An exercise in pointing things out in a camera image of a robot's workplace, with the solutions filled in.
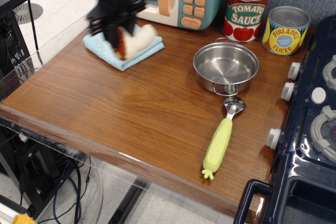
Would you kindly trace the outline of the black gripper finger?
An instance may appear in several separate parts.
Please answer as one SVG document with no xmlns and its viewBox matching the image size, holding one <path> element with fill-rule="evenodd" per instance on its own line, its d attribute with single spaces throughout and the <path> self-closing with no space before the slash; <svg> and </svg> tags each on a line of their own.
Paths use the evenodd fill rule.
<svg viewBox="0 0 336 224">
<path fill-rule="evenodd" d="M 123 21 L 120 23 L 120 26 L 123 27 L 132 36 L 136 25 L 135 22 L 136 22 L 136 16 L 130 15 L 123 18 Z"/>
<path fill-rule="evenodd" d="M 118 26 L 106 26 L 103 29 L 105 40 L 108 41 L 112 48 L 119 48 L 121 35 Z"/>
</svg>

